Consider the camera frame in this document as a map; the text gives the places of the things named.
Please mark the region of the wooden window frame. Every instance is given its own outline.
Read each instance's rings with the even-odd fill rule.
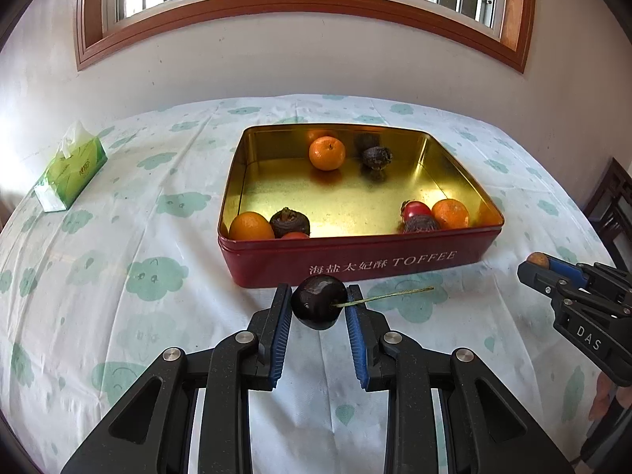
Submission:
[[[103,1],[76,0],[77,69],[81,71],[125,47],[176,28],[264,12],[327,12],[403,24],[478,50],[523,73],[533,30],[535,0],[505,0],[500,39],[444,15],[394,0],[194,0],[103,33]]]

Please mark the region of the cherry stem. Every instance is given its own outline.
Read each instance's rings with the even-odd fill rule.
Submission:
[[[393,294],[384,294],[383,296],[366,297],[365,299],[359,299],[358,301],[349,301],[348,303],[337,303],[337,305],[334,305],[334,307],[338,307],[338,308],[352,307],[353,305],[359,305],[360,303],[368,303],[369,301],[375,301],[376,299],[384,299],[385,297],[404,296],[405,294],[416,294],[419,292],[428,292],[428,291],[434,291],[434,287],[412,289],[409,291],[401,291],[401,292],[396,292]]]

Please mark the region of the silver bolt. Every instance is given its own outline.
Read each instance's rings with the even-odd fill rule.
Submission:
[[[162,351],[162,359],[166,361],[174,361],[180,357],[180,350],[178,348],[169,348]]]
[[[252,342],[254,339],[255,339],[254,334],[252,334],[249,331],[240,331],[238,334],[235,335],[235,340],[237,340],[239,344],[248,344],[249,342]]]
[[[456,351],[456,357],[461,361],[472,361],[474,359],[474,353],[466,348],[460,348],[460,350]]]
[[[401,342],[401,335],[396,331],[389,331],[384,334],[384,341],[388,344],[399,344]]]

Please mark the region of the tablecloth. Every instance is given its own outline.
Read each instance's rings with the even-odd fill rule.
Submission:
[[[471,348],[576,456],[598,371],[554,331],[549,300],[522,286],[516,268],[532,251],[611,265],[577,206],[484,122],[385,100],[293,95],[191,103],[93,130],[109,160],[72,208],[42,213],[31,192],[14,212],[0,235],[0,407],[43,472],[60,472],[162,350],[211,348],[270,305],[274,290],[233,283],[217,219],[243,130],[293,122],[430,132],[494,198],[506,223],[481,262],[359,284],[367,296],[434,286],[370,307],[425,348]],[[255,472],[382,472],[386,403],[386,393],[360,388],[343,319],[323,332],[295,320],[277,389],[250,393]],[[442,455],[440,463],[445,472]]]

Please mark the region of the wall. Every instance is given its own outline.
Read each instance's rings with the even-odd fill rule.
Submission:
[[[513,136],[579,204],[612,155],[632,160],[632,45],[602,0],[537,0],[524,75],[423,31],[297,13],[191,26],[77,72],[72,10],[73,0],[34,0],[0,52],[0,196],[9,205],[75,119],[97,131],[232,96],[356,94],[476,117]]]

